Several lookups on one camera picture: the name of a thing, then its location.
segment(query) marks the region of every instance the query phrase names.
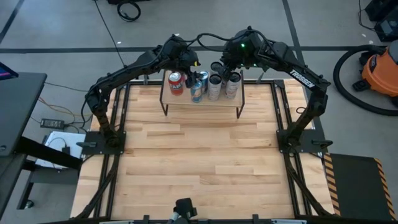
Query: floor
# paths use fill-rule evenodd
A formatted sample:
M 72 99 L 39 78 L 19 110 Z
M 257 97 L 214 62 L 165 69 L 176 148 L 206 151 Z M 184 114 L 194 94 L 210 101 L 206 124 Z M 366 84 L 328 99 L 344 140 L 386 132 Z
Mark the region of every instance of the floor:
M 369 1 L 361 0 L 362 7 Z M 138 4 L 141 18 L 128 23 L 118 17 L 116 6 L 98 1 L 126 63 L 133 62 L 144 47 L 162 44 L 173 33 L 184 39 L 192 39 L 201 32 L 231 37 L 250 25 L 270 39 L 295 47 L 299 60 L 332 82 L 334 64 L 346 47 L 386 45 L 375 33 L 358 25 L 357 0 L 152 0 Z M 365 14 L 363 21 L 371 24 Z M 0 30 L 0 61 L 18 72 L 44 72 L 50 83 L 87 90 L 99 77 L 122 66 L 91 0 L 2 0 Z M 203 41 L 206 45 L 223 44 L 215 39 Z M 201 69 L 220 57 L 219 53 L 208 51 L 199 51 L 198 56 Z M 341 74 L 347 86 L 357 80 L 358 70 L 355 57 L 345 63 Z M 250 69 L 246 73 L 246 78 L 257 78 L 261 71 Z M 264 78 L 275 77 L 289 76 L 273 71 L 264 75 Z M 398 176 L 394 171 L 398 159 L 395 134 L 398 118 L 355 107 L 337 93 L 333 84 L 328 95 L 328 108 L 321 122 L 326 137 L 334 141 L 329 151 L 379 158 L 397 205 Z M 48 103 L 65 106 L 75 113 L 80 110 L 83 96 L 82 92 L 48 85 L 41 95 Z M 385 97 L 375 93 L 358 96 L 375 105 L 391 107 Z M 71 116 L 52 111 L 41 103 L 36 105 L 32 117 L 72 120 Z M 31 120 L 24 135 L 41 141 L 50 131 L 40 129 Z M 35 207 L 15 210 L 26 178 L 23 172 L 0 223 L 40 223 L 69 217 L 76 188 L 71 185 L 36 185 L 31 194 Z

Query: shop vacuum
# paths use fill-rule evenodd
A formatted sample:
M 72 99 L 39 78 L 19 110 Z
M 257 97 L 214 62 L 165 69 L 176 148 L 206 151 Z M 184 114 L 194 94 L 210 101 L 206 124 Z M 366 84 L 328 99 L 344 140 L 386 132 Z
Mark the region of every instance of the shop vacuum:
M 335 66 L 333 81 L 337 90 L 350 102 L 370 112 L 398 116 L 398 110 L 387 110 L 363 102 L 349 93 L 341 84 L 340 69 L 352 55 L 363 52 L 359 62 L 363 65 L 361 80 L 353 84 L 355 91 L 374 90 L 391 97 L 391 102 L 398 107 L 398 40 L 387 48 L 375 45 L 361 45 L 345 53 Z

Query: white can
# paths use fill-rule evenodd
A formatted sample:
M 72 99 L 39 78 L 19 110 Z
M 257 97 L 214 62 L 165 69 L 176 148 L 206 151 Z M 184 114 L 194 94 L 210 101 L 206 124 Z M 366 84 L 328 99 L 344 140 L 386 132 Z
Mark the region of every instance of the white can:
M 218 74 L 212 74 L 209 78 L 208 95 L 209 100 L 218 100 L 221 92 L 221 76 Z
M 241 75 L 238 72 L 231 73 L 228 82 L 225 87 L 225 97 L 233 99 L 236 96 L 239 85 L 241 83 Z

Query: silver can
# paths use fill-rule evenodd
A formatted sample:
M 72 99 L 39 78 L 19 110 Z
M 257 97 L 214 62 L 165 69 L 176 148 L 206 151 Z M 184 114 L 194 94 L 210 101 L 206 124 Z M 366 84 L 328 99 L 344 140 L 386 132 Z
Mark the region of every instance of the silver can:
M 209 78 L 209 100 L 215 101 L 218 100 L 218 97 L 221 92 L 221 82 L 222 78 L 218 74 L 210 75 Z
M 191 100 L 194 103 L 199 103 L 201 102 L 201 81 L 197 80 L 197 82 L 194 84 L 194 86 L 191 88 Z
M 201 93 L 207 93 L 209 83 L 209 73 L 207 71 L 201 71 L 199 73 L 199 81 L 201 81 Z
M 231 73 L 228 82 L 225 87 L 225 97 L 228 99 L 233 99 L 236 96 L 239 85 L 241 82 L 241 75 L 238 72 Z

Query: red soda can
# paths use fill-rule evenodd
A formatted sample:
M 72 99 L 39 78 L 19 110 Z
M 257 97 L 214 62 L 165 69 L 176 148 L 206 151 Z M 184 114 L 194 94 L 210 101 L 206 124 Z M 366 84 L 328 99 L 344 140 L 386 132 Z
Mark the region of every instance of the red soda can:
M 173 95 L 181 95 L 183 91 L 181 74 L 178 72 L 171 73 L 169 75 L 169 86 Z

